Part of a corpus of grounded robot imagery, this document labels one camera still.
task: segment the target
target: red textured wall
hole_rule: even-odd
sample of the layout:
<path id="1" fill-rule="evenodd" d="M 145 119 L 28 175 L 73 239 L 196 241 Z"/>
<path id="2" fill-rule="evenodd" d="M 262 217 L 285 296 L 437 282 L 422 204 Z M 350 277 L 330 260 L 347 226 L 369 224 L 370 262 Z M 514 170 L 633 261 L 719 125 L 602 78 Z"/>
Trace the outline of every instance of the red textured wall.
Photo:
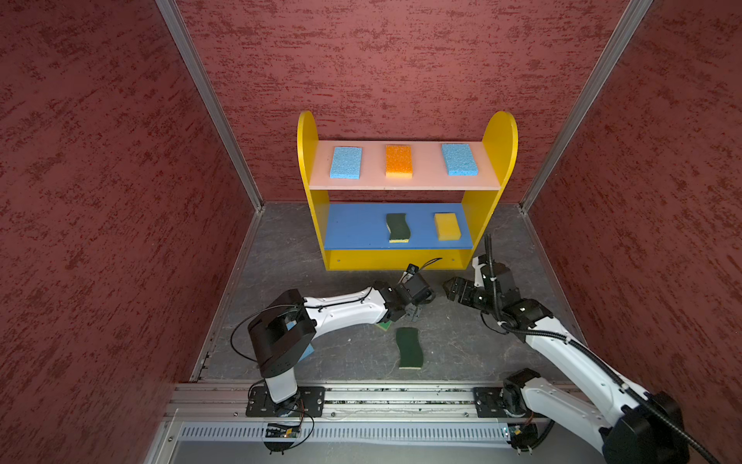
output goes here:
<path id="1" fill-rule="evenodd" d="M 0 461 L 138 463 L 248 227 L 151 0 L 0 6 Z"/>
<path id="2" fill-rule="evenodd" d="M 515 115 L 520 201 L 627 1 L 179 0 L 260 193 L 306 201 L 296 125 L 320 138 L 480 140 Z M 333 199 L 450 200 L 441 192 Z"/>
<path id="3" fill-rule="evenodd" d="M 531 210 L 590 346 L 679 400 L 725 463 L 742 457 L 741 22 L 737 0 L 655 0 Z"/>

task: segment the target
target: cable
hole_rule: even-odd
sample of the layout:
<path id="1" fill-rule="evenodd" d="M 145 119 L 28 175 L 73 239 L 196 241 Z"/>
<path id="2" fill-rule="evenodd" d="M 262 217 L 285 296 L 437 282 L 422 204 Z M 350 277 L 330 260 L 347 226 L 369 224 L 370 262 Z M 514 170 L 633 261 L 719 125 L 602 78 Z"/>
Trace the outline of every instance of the cable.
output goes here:
<path id="1" fill-rule="evenodd" d="M 502 314 L 500 313 L 500 305 L 497 300 L 497 287 L 499 286 L 499 282 L 494 278 L 495 269 L 494 262 L 492 262 L 492 235 L 490 234 L 485 235 L 485 253 L 487 255 L 487 268 L 490 271 L 490 281 L 492 283 L 492 309 L 495 312 L 495 319 L 501 321 Z"/>
<path id="2" fill-rule="evenodd" d="M 420 267 L 420 270 L 418 272 L 422 271 L 423 269 L 425 269 L 426 267 L 428 267 L 429 265 L 431 265 L 433 263 L 437 263 L 441 259 L 443 259 L 443 258 L 433 258 L 433 259 L 431 259 L 427 263 L 423 264 L 422 267 Z"/>
<path id="3" fill-rule="evenodd" d="M 369 291 L 368 291 L 368 292 L 366 292 L 366 295 L 363 295 L 363 296 L 361 296 L 360 298 L 358 298 L 358 299 L 355 299 L 355 300 L 352 300 L 352 301 L 341 301 L 341 302 L 339 302 L 339 303 L 330 303 L 330 304 L 325 304 L 325 305 L 321 305 L 321 306 L 305 306 L 305 308 L 307 308 L 307 309 L 311 309 L 311 310 L 322 310 L 323 308 L 326 308 L 326 307 L 331 307 L 331 306 L 338 306 L 339 304 L 358 303 L 359 301 L 360 301 L 361 303 L 363 303 L 363 301 L 364 301 L 364 300 L 365 300 L 366 298 L 368 298 L 368 296 L 369 296 L 369 295 L 371 294 L 371 291 L 372 291 L 372 290 L 373 290 L 373 287 L 370 287 L 370 288 L 369 288 Z M 236 326 L 236 327 L 235 327 L 235 328 L 234 328 L 234 329 L 232 330 L 232 334 L 231 334 L 231 335 L 229 336 L 229 346 L 231 346 L 231 347 L 232 347 L 232 350 L 233 350 L 233 351 L 234 351 L 235 353 L 237 353 L 238 355 L 242 356 L 243 358 L 245 358 L 245 359 L 248 359 L 249 361 L 252 361 L 252 362 L 257 362 L 257 360 L 256 360 L 256 359 L 253 359 L 253 358 L 251 358 L 250 356 L 247 356 L 246 354 L 244 354 L 244 353 L 241 353 L 241 352 L 240 352 L 240 351 L 239 351 L 239 350 L 238 350 L 238 349 L 237 349 L 237 348 L 236 348 L 236 347 L 234 346 L 234 334 L 235 334 L 235 333 L 237 332 L 237 329 L 239 329 L 239 328 L 240 328 L 240 326 L 241 326 L 242 324 L 246 323 L 246 322 L 247 322 L 247 321 L 249 321 L 250 319 L 252 319 L 252 318 L 254 318 L 255 316 L 259 315 L 259 314 L 260 314 L 260 313 L 262 313 L 263 311 L 267 311 L 267 310 L 272 310 L 272 309 L 274 309 L 274 308 L 277 308 L 277 307 L 296 307 L 296 306 L 298 306 L 298 305 L 297 305 L 297 304 L 274 304 L 273 306 L 269 306 L 269 307 L 267 307 L 267 308 L 266 308 L 266 309 L 264 309 L 264 310 L 260 310 L 260 311 L 257 311 L 256 313 L 252 313 L 252 314 L 251 314 L 250 316 L 247 316 L 247 317 L 246 317 L 246 318 L 244 318 L 244 319 L 243 319 L 242 321 L 240 321 L 240 323 L 239 323 L 239 324 L 237 324 L 237 326 Z"/>
<path id="4" fill-rule="evenodd" d="M 304 400 L 301 399 L 301 400 L 298 400 L 298 401 L 301 401 L 301 419 L 299 420 L 299 430 L 301 432 L 301 424 L 304 422 L 304 414 L 306 414 L 307 416 L 309 416 L 309 418 L 312 420 L 312 430 L 309 431 L 309 433 L 306 435 L 306 437 L 304 437 L 303 440 L 301 440 L 299 443 L 296 443 L 294 445 L 289 446 L 284 451 L 288 451 L 290 449 L 294 449 L 294 448 L 298 447 L 302 443 L 306 442 L 309 439 L 309 437 L 311 437 L 312 434 L 315 432 L 315 418 L 304 408 Z M 285 411 L 289 411 L 289 412 L 293 412 L 294 411 L 293 408 L 290 408 L 290 409 L 289 408 L 281 408 L 281 409 L 283 409 Z"/>
<path id="5" fill-rule="evenodd" d="M 360 298 L 357 298 L 355 300 L 351 300 L 351 301 L 339 301 L 337 303 L 330 303 L 330 304 L 321 304 L 320 306 L 305 306 L 305 308 L 310 309 L 310 310 L 323 310 L 326 307 L 338 306 L 339 304 L 358 303 L 358 302 L 363 303 L 364 300 L 366 298 L 368 298 L 369 295 L 371 295 L 371 292 L 372 291 L 373 291 L 373 287 L 369 287 L 369 291 L 366 292 L 366 295 L 363 295 Z"/>
<path id="6" fill-rule="evenodd" d="M 527 421 L 525 421 L 525 424 L 521 425 L 521 426 L 520 426 L 520 428 L 524 428 L 524 427 L 527 427 L 527 426 L 528 426 L 528 424 L 530 424 L 530 423 L 531 423 L 531 421 L 533 421 L 533 415 L 534 415 L 534 412 L 533 412 L 533 411 L 531 411 L 531 417 L 529 417 L 529 418 L 528 418 L 528 420 L 527 420 Z"/>
<path id="7" fill-rule="evenodd" d="M 544 431 L 539 435 L 538 438 L 536 438 L 536 442 L 533 444 L 533 446 L 530 446 L 528 448 L 516 448 L 520 451 L 532 451 L 541 445 L 544 440 L 546 440 L 546 437 L 549 435 L 549 432 L 551 432 L 551 429 L 554 428 L 554 424 L 556 424 L 555 421 L 550 420 L 549 423 L 546 425 L 546 428 Z"/>
<path id="8" fill-rule="evenodd" d="M 250 361 L 252 361 L 252 362 L 257 362 L 257 360 L 256 360 L 256 359 L 253 359 L 253 358 L 251 358 L 250 356 L 247 356 L 246 354 L 242 354 L 242 353 L 241 353 L 241 352 L 240 352 L 240 351 L 239 351 L 239 350 L 238 350 L 238 349 L 237 349 L 237 348 L 236 348 L 236 347 L 234 346 L 234 333 L 235 333 L 235 332 L 237 332 L 237 329 L 239 329 L 239 328 L 240 328 L 240 326 L 241 326 L 242 324 L 246 323 L 247 321 L 249 321 L 250 319 L 254 318 L 254 317 L 255 317 L 255 316 L 257 316 L 258 314 L 262 313 L 263 311 L 267 311 L 267 310 L 272 310 L 272 309 L 274 309 L 274 308 L 277 308 L 277 307 L 295 307 L 295 306 L 296 306 L 296 304 L 276 304 L 276 305 L 274 305 L 274 306 L 269 306 L 269 307 L 267 307 L 267 308 L 266 308 L 266 309 L 264 309 L 264 310 L 260 310 L 260 311 L 258 311 L 258 312 L 256 312 L 256 313 L 252 313 L 252 314 L 251 314 L 250 316 L 247 316 L 247 317 L 246 317 L 246 318 L 244 318 L 244 319 L 243 319 L 243 320 L 242 320 L 242 321 L 241 321 L 241 322 L 240 322 L 239 324 L 237 324 L 237 326 L 236 326 L 236 327 L 235 327 L 235 328 L 234 328 L 234 329 L 232 330 L 232 334 L 231 334 L 231 335 L 229 336 L 229 346 L 231 346 L 231 347 L 232 347 L 232 350 L 234 350 L 234 352 L 235 352 L 235 353 L 237 353 L 238 355 L 242 356 L 243 358 L 245 358 L 245 359 L 249 359 L 249 360 L 250 360 Z"/>
<path id="9" fill-rule="evenodd" d="M 518 334 L 525 335 L 525 336 L 550 337 L 552 339 L 562 340 L 563 342 L 567 341 L 566 335 L 562 333 L 551 332 L 550 330 L 520 330 L 520 329 L 511 327 L 508 323 L 504 323 L 500 327 L 502 327 L 508 332 L 518 333 Z M 647 411 L 649 411 L 653 416 L 659 419 L 663 424 L 667 425 L 671 430 L 673 430 L 673 432 L 679 435 L 680 438 L 685 440 L 685 442 L 688 443 L 688 445 L 690 445 L 691 448 L 696 450 L 696 452 L 699 453 L 702 456 L 702 458 L 704 458 L 707 462 L 711 464 L 720 464 L 719 460 L 716 459 L 716 457 L 714 457 L 714 455 L 711 454 L 711 452 L 707 450 L 703 445 L 701 445 L 695 438 L 693 438 L 690 434 L 688 434 L 688 432 L 684 431 L 679 425 L 673 422 L 672 419 L 667 417 L 660 410 L 654 407 L 650 402 L 644 399 L 639 393 L 637 393 L 631 387 L 626 385 L 623 379 L 621 379 L 621 377 L 616 373 L 616 371 L 611 369 L 611 367 L 608 366 L 600 357 L 598 357 L 597 354 L 590 351 L 584 344 L 579 343 L 577 340 L 569 339 L 569 344 L 570 346 L 576 348 L 579 352 L 587 356 L 592 362 L 594 362 L 602 370 L 604 370 L 605 373 L 608 374 L 608 377 L 610 377 L 614 383 L 619 385 L 631 398 L 636 400 L 637 403 L 643 406 Z"/>
<path id="10" fill-rule="evenodd" d="M 485 322 L 485 312 L 484 312 L 484 311 L 480 311 L 480 312 L 479 312 L 479 317 L 480 317 L 480 318 L 482 318 L 482 323 L 483 323 L 483 324 L 485 325 L 485 327 L 486 327 L 487 329 L 489 329 L 489 330 L 492 330 L 493 332 L 497 332 L 497 333 L 499 333 L 500 335 L 507 335 L 507 334 L 508 334 L 507 332 L 500 332 L 499 330 L 495 330 L 495 329 L 493 329 L 492 327 L 490 327 L 490 326 L 489 326 L 489 325 L 487 324 L 487 322 Z"/>
<path id="11" fill-rule="evenodd" d="M 255 382 L 254 384 L 250 385 L 250 388 L 247 389 L 247 400 L 248 401 L 250 401 L 250 396 L 252 395 L 252 388 L 255 385 L 260 384 L 260 383 L 266 383 L 266 380 L 265 379 L 260 379 L 257 382 Z"/>

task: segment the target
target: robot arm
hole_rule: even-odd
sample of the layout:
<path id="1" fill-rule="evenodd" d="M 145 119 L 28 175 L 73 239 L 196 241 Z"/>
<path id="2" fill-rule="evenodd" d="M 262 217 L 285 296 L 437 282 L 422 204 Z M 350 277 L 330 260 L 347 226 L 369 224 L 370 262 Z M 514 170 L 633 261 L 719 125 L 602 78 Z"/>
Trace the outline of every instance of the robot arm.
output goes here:
<path id="1" fill-rule="evenodd" d="M 511 271 L 488 256 L 474 258 L 474 281 L 457 277 L 446 282 L 447 297 L 495 316 L 501 328 L 553 362 L 591 401 L 524 369 L 505 380 L 502 409 L 514 417 L 533 411 L 551 418 L 595 447 L 608 464 L 687 463 L 688 443 L 711 456 L 684 432 L 680 407 L 672 398 L 649 395 L 609 367 L 546 307 L 523 299 Z M 256 316 L 249 333 L 272 401 L 284 408 L 296 403 L 294 366 L 315 337 L 356 324 L 397 321 L 405 314 L 416 320 L 420 305 L 435 297 L 418 271 L 410 265 L 394 287 L 377 281 L 361 292 L 331 298 L 303 298 L 288 290 Z"/>
<path id="2" fill-rule="evenodd" d="M 447 297 L 493 315 L 500 327 L 554 363 L 591 401 L 524 369 L 504 382 L 502 407 L 510 415 L 533 411 L 549 417 L 590 443 L 608 464 L 688 462 L 687 444 L 654 420 L 629 390 L 682 427 L 680 407 L 672 398 L 665 393 L 649 395 L 581 345 L 546 307 L 523 299 L 504 264 L 488 263 L 483 255 L 474 258 L 473 267 L 474 281 L 459 277 L 444 284 Z"/>
<path id="3" fill-rule="evenodd" d="M 330 298 L 303 298 L 287 290 L 248 326 L 260 374 L 271 400 L 279 405 L 297 394 L 294 366 L 309 343 L 325 333 L 357 324 L 398 321 L 408 314 L 416 320 L 421 304 L 435 293 L 413 265 L 392 287 L 376 281 L 360 292 Z"/>

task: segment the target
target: gray floor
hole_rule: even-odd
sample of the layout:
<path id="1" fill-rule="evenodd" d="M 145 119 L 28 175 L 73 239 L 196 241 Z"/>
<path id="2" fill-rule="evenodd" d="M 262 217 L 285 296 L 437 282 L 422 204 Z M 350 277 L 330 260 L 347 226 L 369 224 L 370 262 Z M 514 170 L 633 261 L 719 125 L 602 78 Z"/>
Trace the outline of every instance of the gray floor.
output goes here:
<path id="1" fill-rule="evenodd" d="M 579 334 L 574 317 L 560 307 L 549 286 L 517 206 L 498 206 L 487 230 L 493 234 L 496 261 L 513 270 L 521 294 L 541 301 L 570 331 Z M 303 296 L 340 295 L 362 290 L 377 279 L 396 282 L 400 274 L 325 271 L 309 208 L 269 204 L 202 380 L 260 378 L 254 363 L 232 351 L 229 336 L 243 318 L 268 306 L 284 290 L 297 288 Z M 424 307 L 419 321 L 404 318 L 387 332 L 372 325 L 354 326 L 317 338 L 312 343 L 315 352 L 296 367 L 297 379 L 496 381 L 530 367 L 552 381 L 566 380 L 549 361 L 514 336 L 489 331 L 475 310 L 445 298 L 440 284 L 454 275 L 472 278 L 471 268 L 424 271 L 424 275 L 439 296 Z M 397 327 L 420 329 L 424 351 L 421 370 L 398 369 Z M 235 334 L 234 343 L 252 354 L 247 324 Z"/>
<path id="2" fill-rule="evenodd" d="M 598 464 L 603 456 L 556 425 L 533 456 L 520 456 L 512 449 L 370 445 L 365 443 L 312 443 L 288 450 L 283 456 L 269 454 L 263 443 L 181 442 L 173 464 L 395 464 L 395 463 L 498 463 L 498 464 Z"/>

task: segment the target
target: green sponge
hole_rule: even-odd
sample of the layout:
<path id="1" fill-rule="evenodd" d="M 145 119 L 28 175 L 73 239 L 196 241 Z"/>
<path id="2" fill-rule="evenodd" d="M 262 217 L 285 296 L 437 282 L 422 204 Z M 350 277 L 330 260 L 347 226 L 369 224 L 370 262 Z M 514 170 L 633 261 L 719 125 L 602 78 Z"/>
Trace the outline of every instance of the green sponge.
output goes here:
<path id="1" fill-rule="evenodd" d="M 387 215 L 387 229 L 389 229 L 389 243 L 405 244 L 410 241 L 410 227 L 404 219 L 403 212 L 391 212 Z"/>
<path id="2" fill-rule="evenodd" d="M 422 369 L 422 348 L 418 340 L 418 330 L 414 327 L 397 329 L 400 369 Z"/>
<path id="3" fill-rule="evenodd" d="M 379 322 L 379 323 L 377 323 L 376 327 L 378 327 L 378 328 L 382 329 L 384 332 L 386 332 L 387 330 L 389 330 L 389 326 L 390 325 L 392 325 L 392 322 L 391 321 L 386 321 L 386 322 Z"/>

